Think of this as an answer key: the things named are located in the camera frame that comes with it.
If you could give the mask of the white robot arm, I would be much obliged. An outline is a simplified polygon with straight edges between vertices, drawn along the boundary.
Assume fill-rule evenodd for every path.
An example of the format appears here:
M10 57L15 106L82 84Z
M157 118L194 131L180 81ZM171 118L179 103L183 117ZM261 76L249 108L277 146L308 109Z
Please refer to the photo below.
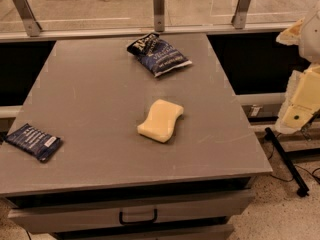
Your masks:
M275 123L279 133L292 134L320 110L320 2L304 18L282 31L276 41L297 45L299 55L310 62L302 72L292 71Z

